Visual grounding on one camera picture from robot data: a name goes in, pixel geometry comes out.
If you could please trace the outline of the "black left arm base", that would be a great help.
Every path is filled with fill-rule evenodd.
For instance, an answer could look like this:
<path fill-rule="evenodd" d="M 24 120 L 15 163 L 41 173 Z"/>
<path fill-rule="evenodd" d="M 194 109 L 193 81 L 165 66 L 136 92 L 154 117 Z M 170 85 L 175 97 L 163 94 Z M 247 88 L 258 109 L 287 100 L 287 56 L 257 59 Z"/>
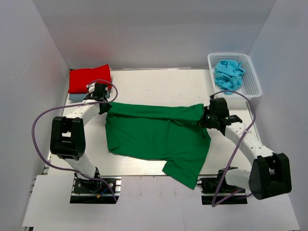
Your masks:
<path fill-rule="evenodd" d="M 116 204 L 116 201 L 109 189 L 114 192 L 116 200 L 119 199 L 121 189 L 120 177 L 107 177 L 101 181 L 85 180 L 74 178 L 73 187 L 70 196 L 71 204 Z"/>

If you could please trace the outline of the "green t-shirt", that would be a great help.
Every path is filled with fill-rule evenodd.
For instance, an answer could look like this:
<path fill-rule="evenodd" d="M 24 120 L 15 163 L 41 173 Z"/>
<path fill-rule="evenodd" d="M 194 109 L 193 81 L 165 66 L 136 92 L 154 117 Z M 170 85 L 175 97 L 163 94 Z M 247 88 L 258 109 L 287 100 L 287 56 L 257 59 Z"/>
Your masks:
<path fill-rule="evenodd" d="M 108 151 L 143 160 L 164 160 L 162 171 L 194 189 L 211 138 L 199 125 L 203 104 L 152 106 L 112 103 L 106 116 Z"/>

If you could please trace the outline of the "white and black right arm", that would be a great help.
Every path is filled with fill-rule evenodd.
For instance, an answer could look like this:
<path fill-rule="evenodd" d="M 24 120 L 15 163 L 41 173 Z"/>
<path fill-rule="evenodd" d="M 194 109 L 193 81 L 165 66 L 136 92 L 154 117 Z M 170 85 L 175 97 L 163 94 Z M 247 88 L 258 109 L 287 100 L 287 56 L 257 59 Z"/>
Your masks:
<path fill-rule="evenodd" d="M 263 145 L 238 116 L 211 112 L 205 108 L 200 126 L 220 131 L 236 145 L 232 157 L 240 150 L 251 164 L 250 171 L 241 170 L 231 167 L 233 159 L 229 159 L 227 166 L 218 173 L 216 192 L 228 192 L 235 186 L 249 190 L 258 200 L 291 192 L 290 161 L 287 155 L 277 154 Z"/>

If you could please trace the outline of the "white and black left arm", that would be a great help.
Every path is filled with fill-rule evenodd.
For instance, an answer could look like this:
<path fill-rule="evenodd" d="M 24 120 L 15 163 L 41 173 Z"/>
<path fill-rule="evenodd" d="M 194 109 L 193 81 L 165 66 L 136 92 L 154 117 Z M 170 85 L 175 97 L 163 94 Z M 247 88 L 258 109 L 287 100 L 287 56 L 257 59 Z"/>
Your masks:
<path fill-rule="evenodd" d="M 65 116 L 56 116 L 52 121 L 50 151 L 67 162 L 79 177 L 86 179 L 85 186 L 97 192 L 102 180 L 97 177 L 98 169 L 85 154 L 84 127 L 96 115 L 107 113 L 111 104 L 93 103 L 78 106 Z"/>

